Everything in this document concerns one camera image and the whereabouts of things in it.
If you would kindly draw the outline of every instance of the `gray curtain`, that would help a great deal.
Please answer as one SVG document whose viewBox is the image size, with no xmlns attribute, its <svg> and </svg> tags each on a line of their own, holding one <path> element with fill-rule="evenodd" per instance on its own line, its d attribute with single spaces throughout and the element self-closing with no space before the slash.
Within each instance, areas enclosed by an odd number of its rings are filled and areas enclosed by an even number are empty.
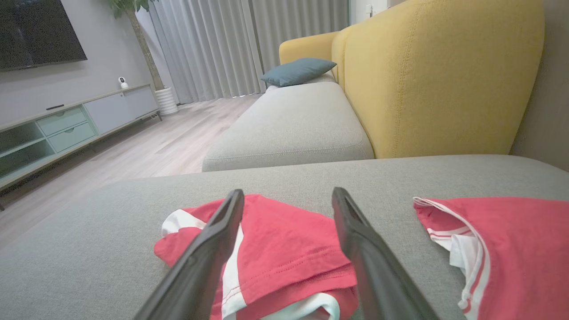
<svg viewBox="0 0 569 320">
<path fill-rule="evenodd" d="M 249 0 L 265 71 L 279 65 L 281 43 L 349 26 L 348 0 Z"/>
<path fill-rule="evenodd" d="M 348 0 L 160 0 L 150 15 L 181 103 L 262 93 L 286 40 L 348 26 Z"/>
</svg>

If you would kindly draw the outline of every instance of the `blue pillow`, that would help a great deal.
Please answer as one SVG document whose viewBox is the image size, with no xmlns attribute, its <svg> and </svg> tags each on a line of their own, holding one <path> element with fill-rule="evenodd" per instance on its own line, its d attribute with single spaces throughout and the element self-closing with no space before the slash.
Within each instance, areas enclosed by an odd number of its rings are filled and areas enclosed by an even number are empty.
<svg viewBox="0 0 569 320">
<path fill-rule="evenodd" d="M 328 60 L 302 58 L 297 61 L 279 65 L 264 74 L 261 80 L 278 85 L 279 87 L 303 84 L 306 81 L 325 74 L 335 66 L 335 62 Z"/>
</svg>

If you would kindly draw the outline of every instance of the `yellow sofa backrest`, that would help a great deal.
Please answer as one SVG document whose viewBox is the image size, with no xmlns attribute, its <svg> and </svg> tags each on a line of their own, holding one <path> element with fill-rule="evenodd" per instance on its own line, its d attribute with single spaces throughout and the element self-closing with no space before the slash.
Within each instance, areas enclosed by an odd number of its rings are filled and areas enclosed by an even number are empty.
<svg viewBox="0 0 569 320">
<path fill-rule="evenodd" d="M 541 0 L 408 0 L 335 35 L 376 158 L 507 154 L 543 48 Z"/>
</svg>

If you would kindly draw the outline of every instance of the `floor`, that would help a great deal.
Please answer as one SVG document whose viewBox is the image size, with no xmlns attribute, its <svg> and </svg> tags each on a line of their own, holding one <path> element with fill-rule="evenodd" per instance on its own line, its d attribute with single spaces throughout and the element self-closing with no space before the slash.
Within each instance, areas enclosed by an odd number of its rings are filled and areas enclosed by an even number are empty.
<svg viewBox="0 0 569 320">
<path fill-rule="evenodd" d="M 197 102 L 152 118 L 46 168 L 0 195 L 0 249 L 50 214 L 109 183 L 201 172 L 212 142 L 261 95 Z"/>
</svg>

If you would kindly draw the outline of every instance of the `gray sofa seat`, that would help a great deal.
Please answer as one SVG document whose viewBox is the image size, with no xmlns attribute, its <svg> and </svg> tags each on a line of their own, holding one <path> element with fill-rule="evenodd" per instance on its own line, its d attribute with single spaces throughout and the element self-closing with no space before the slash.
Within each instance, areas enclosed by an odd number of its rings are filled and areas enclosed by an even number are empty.
<svg viewBox="0 0 569 320">
<path fill-rule="evenodd" d="M 154 256 L 174 210 L 235 188 L 332 217 L 346 188 L 441 320 L 464 319 L 464 276 L 425 233 L 413 196 L 569 200 L 569 173 L 508 155 L 448 155 L 282 166 L 131 180 L 50 216 L 0 251 L 0 318 L 131 319 L 168 268 Z M 362 319 L 358 312 L 353 319 Z"/>
<path fill-rule="evenodd" d="M 265 93 L 213 144 L 203 171 L 373 158 L 344 92 L 324 82 Z"/>
</svg>

